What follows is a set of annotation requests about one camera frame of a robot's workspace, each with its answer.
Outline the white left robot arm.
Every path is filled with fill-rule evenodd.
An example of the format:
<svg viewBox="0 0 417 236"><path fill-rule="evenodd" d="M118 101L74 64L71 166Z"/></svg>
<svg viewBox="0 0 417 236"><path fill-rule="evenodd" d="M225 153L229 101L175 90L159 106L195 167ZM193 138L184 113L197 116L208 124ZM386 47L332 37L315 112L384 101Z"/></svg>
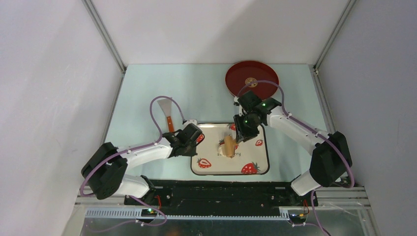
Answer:
<svg viewBox="0 0 417 236"><path fill-rule="evenodd" d="M130 195L149 205L155 200L152 183L146 176L132 176L128 171L155 160L193 157L204 138L196 124L187 122L183 129L163 133L154 143L125 149L117 148L111 142L104 143L81 169L84 178L81 187L88 185L89 195L99 200L113 195Z"/></svg>

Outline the wooden dough roller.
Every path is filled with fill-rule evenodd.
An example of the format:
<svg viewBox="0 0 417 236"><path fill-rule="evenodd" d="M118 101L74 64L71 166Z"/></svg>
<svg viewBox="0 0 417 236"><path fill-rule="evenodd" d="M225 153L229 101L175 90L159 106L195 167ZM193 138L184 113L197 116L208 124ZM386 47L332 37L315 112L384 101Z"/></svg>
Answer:
<svg viewBox="0 0 417 236"><path fill-rule="evenodd" d="M236 149L235 147L238 146L238 142L235 138L231 135L225 136L224 144L222 146L223 155L228 158L234 158Z"/></svg>

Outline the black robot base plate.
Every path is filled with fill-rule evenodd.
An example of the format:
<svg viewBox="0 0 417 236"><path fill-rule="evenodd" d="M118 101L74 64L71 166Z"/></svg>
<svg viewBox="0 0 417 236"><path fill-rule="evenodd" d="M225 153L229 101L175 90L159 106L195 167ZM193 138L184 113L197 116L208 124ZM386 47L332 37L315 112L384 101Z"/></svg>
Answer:
<svg viewBox="0 0 417 236"><path fill-rule="evenodd" d="M125 197L124 204L156 206L171 216L264 217L282 216L283 207L311 206L303 197L275 187L172 187L150 190L139 200Z"/></svg>

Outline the white dough piece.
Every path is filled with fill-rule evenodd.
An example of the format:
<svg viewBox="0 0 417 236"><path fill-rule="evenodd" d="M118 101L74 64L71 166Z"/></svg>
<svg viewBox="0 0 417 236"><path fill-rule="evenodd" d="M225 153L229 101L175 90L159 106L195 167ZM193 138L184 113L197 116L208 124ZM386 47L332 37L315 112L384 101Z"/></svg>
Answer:
<svg viewBox="0 0 417 236"><path fill-rule="evenodd" d="M236 155L236 150L238 149L238 145L234 144L234 145L226 145L224 143L221 143L218 146L218 153L219 155L228 157L228 158L233 158Z"/></svg>

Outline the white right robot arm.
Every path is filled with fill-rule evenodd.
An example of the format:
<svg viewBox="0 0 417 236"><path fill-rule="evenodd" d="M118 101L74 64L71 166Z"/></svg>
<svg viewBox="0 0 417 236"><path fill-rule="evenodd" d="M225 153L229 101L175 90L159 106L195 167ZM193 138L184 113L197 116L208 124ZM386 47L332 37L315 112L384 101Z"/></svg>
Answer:
<svg viewBox="0 0 417 236"><path fill-rule="evenodd" d="M351 178L352 159L346 137L341 132L328 133L312 127L289 113L283 102L270 97L260 99L252 91L234 98L239 113L234 116L236 142L247 142L259 134L261 125L274 128L297 142L310 155L309 169L290 183L288 203L300 205L306 194L320 187L329 187L344 173Z"/></svg>

